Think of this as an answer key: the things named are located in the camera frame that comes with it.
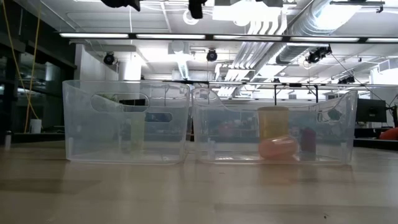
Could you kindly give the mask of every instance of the ceiling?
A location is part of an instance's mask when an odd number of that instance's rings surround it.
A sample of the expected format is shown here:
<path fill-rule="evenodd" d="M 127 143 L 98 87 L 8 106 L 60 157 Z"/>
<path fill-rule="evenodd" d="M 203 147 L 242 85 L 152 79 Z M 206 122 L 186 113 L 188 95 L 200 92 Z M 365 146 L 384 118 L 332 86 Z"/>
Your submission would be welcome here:
<path fill-rule="evenodd" d="M 17 0 L 19 4 L 30 12 L 36 13 L 38 0 Z M 164 5 L 165 11 L 159 3 L 142 5 L 141 12 L 129 7 L 112 9 L 97 0 L 42 0 L 42 19 L 61 32 L 148 32 L 148 33 L 206 33 L 206 34 L 245 34 L 249 26 L 240 27 L 231 21 L 214 21 L 212 16 L 205 14 L 196 25 L 188 25 L 183 20 L 183 13 L 187 3 Z M 288 10 L 288 21 L 298 14 L 310 0 L 297 0 L 297 6 Z M 398 36 L 396 21 L 398 20 L 398 1 L 385 0 L 384 12 L 377 14 L 377 7 L 363 7 L 346 24 L 336 30 L 333 35 L 377 35 Z M 205 6 L 211 13 L 211 6 Z M 91 41 L 92 45 L 135 45 L 147 62 L 142 73 L 171 73 L 177 70 L 175 62 L 160 62 L 159 57 L 167 55 L 169 41 L 148 40 L 101 40 Z M 241 47 L 239 42 L 200 42 L 191 41 L 190 51 L 195 52 L 195 59 L 188 62 L 191 70 L 212 70 L 216 63 L 206 62 L 208 49 L 215 48 L 218 60 L 233 60 Z M 367 44 L 333 44 L 333 54 L 350 69 L 364 67 L 366 61 L 380 61 L 383 57 L 397 56 L 398 45 L 367 45 Z M 299 60 L 297 65 L 284 70 L 287 82 L 305 82 L 308 76 L 311 81 L 324 81 L 343 71 L 343 68 L 333 57 L 322 60 L 321 63 L 309 67 Z M 368 70 L 358 70 L 358 78 L 368 78 Z"/>

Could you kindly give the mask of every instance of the white container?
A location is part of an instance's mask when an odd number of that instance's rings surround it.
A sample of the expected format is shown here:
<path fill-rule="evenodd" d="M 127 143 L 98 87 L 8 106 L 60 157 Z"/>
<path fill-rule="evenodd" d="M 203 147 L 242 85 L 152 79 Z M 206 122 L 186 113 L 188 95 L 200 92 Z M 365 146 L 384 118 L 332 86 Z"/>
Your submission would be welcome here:
<path fill-rule="evenodd" d="M 189 87 L 179 83 L 65 81 L 67 159 L 180 162 L 189 95 Z"/>
<path fill-rule="evenodd" d="M 197 158 L 203 162 L 347 164 L 358 93 L 310 106 L 225 106 L 206 88 L 192 91 Z"/>
<path fill-rule="evenodd" d="M 30 119 L 29 132 L 32 134 L 40 134 L 42 131 L 42 120 L 41 119 Z"/>

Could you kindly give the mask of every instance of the wooden table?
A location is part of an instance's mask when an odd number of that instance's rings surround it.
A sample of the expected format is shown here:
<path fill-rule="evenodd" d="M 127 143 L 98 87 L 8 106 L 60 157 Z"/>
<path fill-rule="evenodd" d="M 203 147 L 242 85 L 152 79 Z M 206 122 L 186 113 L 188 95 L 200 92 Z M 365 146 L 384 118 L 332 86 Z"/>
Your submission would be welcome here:
<path fill-rule="evenodd" d="M 398 154 L 351 166 L 135 166 L 64 158 L 63 143 L 0 153 L 0 223 L 398 223 Z"/>

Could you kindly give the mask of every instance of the orange object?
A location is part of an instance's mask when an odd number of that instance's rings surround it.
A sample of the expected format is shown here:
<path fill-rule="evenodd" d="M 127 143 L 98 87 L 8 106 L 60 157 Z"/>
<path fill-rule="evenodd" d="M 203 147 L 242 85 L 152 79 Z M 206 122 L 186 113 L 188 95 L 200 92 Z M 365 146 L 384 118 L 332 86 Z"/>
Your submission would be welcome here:
<path fill-rule="evenodd" d="M 294 161 L 298 149 L 298 142 L 290 136 L 265 139 L 259 144 L 260 156 L 273 161 Z"/>
<path fill-rule="evenodd" d="M 398 140 L 398 128 L 392 128 L 381 133 L 381 140 Z"/>

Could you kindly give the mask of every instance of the computer monitor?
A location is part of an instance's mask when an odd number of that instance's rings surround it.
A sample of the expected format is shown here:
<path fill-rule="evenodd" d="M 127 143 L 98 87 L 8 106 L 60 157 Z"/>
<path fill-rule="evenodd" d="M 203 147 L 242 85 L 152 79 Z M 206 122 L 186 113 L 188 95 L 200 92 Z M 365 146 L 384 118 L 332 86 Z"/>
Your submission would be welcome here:
<path fill-rule="evenodd" d="M 387 122 L 387 108 L 384 100 L 358 99 L 356 121 Z"/>

